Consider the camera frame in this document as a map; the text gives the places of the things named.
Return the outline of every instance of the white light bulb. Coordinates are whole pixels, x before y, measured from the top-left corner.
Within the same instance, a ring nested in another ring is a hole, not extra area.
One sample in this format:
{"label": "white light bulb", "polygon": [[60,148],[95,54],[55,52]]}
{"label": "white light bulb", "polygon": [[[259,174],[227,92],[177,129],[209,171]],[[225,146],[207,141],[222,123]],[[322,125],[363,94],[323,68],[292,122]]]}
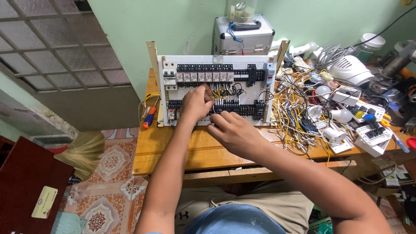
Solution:
{"label": "white light bulb", "polygon": [[318,96],[319,100],[321,102],[325,102],[331,93],[331,89],[326,85],[321,85],[315,90],[315,95]]}
{"label": "white light bulb", "polygon": [[341,109],[341,110],[332,110],[331,111],[332,118],[340,123],[348,123],[352,120],[352,113],[349,110]]}

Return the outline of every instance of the red cap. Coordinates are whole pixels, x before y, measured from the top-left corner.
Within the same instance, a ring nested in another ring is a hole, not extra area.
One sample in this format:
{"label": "red cap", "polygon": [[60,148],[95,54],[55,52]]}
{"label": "red cap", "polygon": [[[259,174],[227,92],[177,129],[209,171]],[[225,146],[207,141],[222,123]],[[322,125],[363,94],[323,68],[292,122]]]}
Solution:
{"label": "red cap", "polygon": [[406,144],[412,150],[416,150],[416,138],[410,137],[406,140]]}

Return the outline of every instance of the broom bristles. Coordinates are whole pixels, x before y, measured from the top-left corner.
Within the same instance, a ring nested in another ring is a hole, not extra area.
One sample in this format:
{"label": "broom bristles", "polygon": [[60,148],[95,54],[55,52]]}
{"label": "broom bristles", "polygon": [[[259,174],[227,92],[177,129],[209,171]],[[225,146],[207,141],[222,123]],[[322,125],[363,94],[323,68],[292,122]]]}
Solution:
{"label": "broom bristles", "polygon": [[105,138],[101,131],[81,132],[68,149],[55,158],[74,167],[75,175],[82,181],[88,180],[97,168],[104,153]]}

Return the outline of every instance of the yellow wire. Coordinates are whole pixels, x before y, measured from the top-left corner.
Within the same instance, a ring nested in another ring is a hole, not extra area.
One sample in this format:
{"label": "yellow wire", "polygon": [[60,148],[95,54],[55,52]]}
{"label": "yellow wire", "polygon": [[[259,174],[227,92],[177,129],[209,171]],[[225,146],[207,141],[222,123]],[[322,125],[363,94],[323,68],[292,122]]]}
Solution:
{"label": "yellow wire", "polygon": [[329,145],[328,145],[328,143],[327,143],[326,141],[324,141],[322,138],[314,137],[314,139],[319,139],[319,140],[322,140],[322,141],[323,141],[323,142],[327,145],[327,147],[328,147],[328,161],[326,162],[325,166],[326,166],[326,167],[328,167],[329,158],[331,157],[330,150],[329,150]]}

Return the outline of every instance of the black power cable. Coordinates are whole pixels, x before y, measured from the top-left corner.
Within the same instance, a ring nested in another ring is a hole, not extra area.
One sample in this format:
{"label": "black power cable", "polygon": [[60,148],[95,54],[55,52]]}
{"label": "black power cable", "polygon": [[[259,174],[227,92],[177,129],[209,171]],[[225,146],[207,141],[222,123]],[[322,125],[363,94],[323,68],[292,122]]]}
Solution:
{"label": "black power cable", "polygon": [[402,15],[400,15],[395,21],[393,21],[389,26],[387,26],[383,31],[381,31],[379,34],[377,34],[377,35],[375,35],[374,37],[372,37],[372,38],[370,38],[370,39],[368,39],[368,40],[366,40],[365,42],[361,42],[361,43],[358,43],[358,44],[355,44],[355,45],[353,45],[353,47],[355,47],[355,46],[358,46],[358,45],[362,45],[362,44],[364,44],[364,43],[367,43],[367,42],[369,42],[369,41],[371,41],[372,39],[374,39],[374,38],[376,38],[376,37],[378,37],[378,36],[380,36],[382,33],[384,33],[387,29],[389,29],[394,23],[396,23],[399,19],[401,19],[403,16],[405,16],[407,13],[409,13],[409,12],[411,12],[412,10],[414,10],[416,8],[416,6],[414,6],[414,7],[412,7],[412,8],[410,8],[408,11],[406,11],[405,13],[403,13]]}

